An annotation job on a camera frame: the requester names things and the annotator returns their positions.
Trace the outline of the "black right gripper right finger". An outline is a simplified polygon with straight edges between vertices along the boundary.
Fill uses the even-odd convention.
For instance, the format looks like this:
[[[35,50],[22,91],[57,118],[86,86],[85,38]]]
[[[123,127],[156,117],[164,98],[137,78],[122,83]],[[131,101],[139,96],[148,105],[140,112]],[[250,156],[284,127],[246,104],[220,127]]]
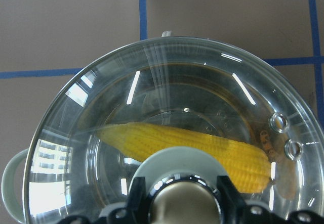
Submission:
[[[323,217],[312,211],[293,211],[283,219],[259,204],[248,204],[226,175],[217,177],[217,190],[221,223],[323,223]]]

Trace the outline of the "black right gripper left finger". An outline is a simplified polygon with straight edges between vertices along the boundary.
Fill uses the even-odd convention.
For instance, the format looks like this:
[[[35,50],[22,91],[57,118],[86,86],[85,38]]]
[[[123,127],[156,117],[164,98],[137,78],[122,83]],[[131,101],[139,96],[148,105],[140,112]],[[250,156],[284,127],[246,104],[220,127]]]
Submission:
[[[146,177],[135,177],[128,198],[121,207],[112,208],[95,221],[90,221],[84,215],[70,215],[58,223],[150,223],[150,201],[146,186]]]

